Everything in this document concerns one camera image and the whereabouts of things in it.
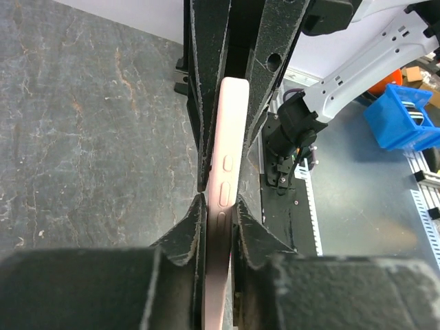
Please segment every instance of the white backdrop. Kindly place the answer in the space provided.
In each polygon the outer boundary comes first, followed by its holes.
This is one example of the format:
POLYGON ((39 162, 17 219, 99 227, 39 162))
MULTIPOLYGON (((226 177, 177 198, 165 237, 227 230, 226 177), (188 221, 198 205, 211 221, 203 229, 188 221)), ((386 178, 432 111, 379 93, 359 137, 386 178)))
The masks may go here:
MULTIPOLYGON (((57 0, 178 43, 183 39, 183 0, 57 0)), ((325 36, 301 35, 290 67, 324 78, 382 30, 401 8, 378 12, 345 31, 325 36)))

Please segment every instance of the black bracket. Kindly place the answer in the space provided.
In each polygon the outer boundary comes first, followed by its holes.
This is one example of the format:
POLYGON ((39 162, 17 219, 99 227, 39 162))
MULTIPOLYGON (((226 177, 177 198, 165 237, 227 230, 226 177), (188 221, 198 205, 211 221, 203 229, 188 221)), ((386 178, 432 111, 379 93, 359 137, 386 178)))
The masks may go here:
POLYGON ((263 159, 265 181, 268 186, 294 189, 292 182, 287 182, 290 170, 294 165, 292 157, 277 157, 273 151, 268 148, 270 136, 280 126, 278 115, 274 113, 267 114, 267 120, 263 129, 261 130, 261 137, 263 141, 263 159))

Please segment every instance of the pink phone case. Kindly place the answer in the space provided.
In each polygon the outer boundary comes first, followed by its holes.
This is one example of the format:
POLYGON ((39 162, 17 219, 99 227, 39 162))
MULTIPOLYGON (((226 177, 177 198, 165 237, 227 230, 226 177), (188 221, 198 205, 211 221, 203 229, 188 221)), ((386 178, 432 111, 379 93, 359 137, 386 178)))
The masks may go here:
POLYGON ((220 330, 223 322, 232 238, 231 208, 237 200, 248 102, 247 80, 222 80, 208 184, 203 327, 209 330, 220 330))

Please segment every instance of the blue plastic bin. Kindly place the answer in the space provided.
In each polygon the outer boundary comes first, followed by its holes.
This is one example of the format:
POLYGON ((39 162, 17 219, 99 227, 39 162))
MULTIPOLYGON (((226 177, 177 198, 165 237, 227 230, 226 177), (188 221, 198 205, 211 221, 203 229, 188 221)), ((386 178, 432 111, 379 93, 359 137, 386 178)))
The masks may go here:
POLYGON ((381 148, 422 151, 440 145, 440 128, 434 126, 424 107, 431 91, 389 84, 385 93, 369 106, 364 116, 381 148), (423 113, 417 125, 402 102, 412 102, 423 113))

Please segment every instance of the smartphone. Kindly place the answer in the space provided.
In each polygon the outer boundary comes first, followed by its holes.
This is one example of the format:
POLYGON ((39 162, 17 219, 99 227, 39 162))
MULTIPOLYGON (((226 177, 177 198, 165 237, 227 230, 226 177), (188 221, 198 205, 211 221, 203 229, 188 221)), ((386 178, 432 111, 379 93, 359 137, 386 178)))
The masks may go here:
POLYGON ((208 182, 203 328, 221 330, 232 240, 232 207, 237 200, 249 82, 221 81, 212 168, 208 182))

